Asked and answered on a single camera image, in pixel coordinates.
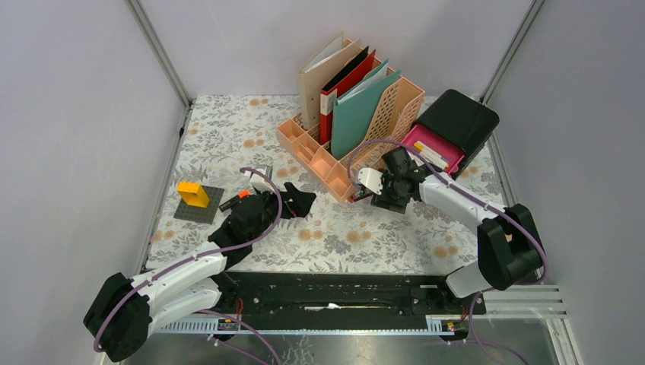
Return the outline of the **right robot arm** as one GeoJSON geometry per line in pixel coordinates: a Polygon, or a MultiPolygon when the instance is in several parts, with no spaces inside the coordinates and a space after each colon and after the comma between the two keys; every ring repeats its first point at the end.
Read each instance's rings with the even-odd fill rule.
{"type": "Polygon", "coordinates": [[[546,266],[546,255],[530,210],[490,203],[440,172],[418,152],[396,148],[382,157],[384,169],[365,167],[358,182],[373,193],[372,204],[405,213],[410,201],[447,213],[477,239],[474,262],[449,273],[436,293],[437,305],[455,313],[466,297],[485,290],[506,290],[546,266]]]}

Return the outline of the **pink drawer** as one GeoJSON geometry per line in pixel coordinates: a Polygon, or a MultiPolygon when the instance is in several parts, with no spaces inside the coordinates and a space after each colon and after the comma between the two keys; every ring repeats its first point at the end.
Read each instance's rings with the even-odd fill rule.
{"type": "Polygon", "coordinates": [[[416,142],[424,145],[422,148],[424,153],[434,152],[438,157],[441,157],[441,160],[446,164],[443,168],[444,172],[454,177],[460,171],[459,163],[464,159],[465,153],[445,138],[422,125],[415,125],[402,139],[402,143],[414,147],[416,142]]]}

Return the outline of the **white marker yellow cap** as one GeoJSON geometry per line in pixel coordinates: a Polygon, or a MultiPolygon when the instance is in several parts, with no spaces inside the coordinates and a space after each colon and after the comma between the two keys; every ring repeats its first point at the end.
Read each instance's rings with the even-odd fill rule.
{"type": "Polygon", "coordinates": [[[429,163],[440,168],[441,170],[446,170],[450,163],[449,161],[441,154],[428,147],[421,141],[416,141],[413,146],[418,150],[419,154],[429,163]]]}

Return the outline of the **teal file folder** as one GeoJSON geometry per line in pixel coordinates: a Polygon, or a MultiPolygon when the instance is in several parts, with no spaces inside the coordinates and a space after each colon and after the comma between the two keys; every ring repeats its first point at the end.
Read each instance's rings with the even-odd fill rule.
{"type": "Polygon", "coordinates": [[[383,92],[400,78],[401,71],[388,68],[386,59],[334,102],[330,153],[335,159],[341,160],[364,140],[383,92]]]}

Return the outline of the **beige file binder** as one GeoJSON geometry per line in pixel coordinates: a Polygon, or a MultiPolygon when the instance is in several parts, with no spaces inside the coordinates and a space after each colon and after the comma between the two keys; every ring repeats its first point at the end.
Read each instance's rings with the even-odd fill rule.
{"type": "Polygon", "coordinates": [[[345,35],[339,33],[297,72],[300,121],[306,131],[319,123],[322,88],[360,51],[360,38],[346,42],[345,35]]]}

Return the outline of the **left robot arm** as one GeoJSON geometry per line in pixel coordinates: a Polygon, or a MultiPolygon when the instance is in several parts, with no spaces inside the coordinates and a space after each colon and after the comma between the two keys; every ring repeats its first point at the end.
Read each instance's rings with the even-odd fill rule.
{"type": "Polygon", "coordinates": [[[236,265],[281,219],[306,217],[316,194],[286,182],[282,191],[239,195],[222,225],[190,253],[171,263],[127,278],[108,277],[83,319],[94,349],[113,362],[132,356],[161,327],[212,307],[232,309],[234,289],[215,276],[236,265]]]}

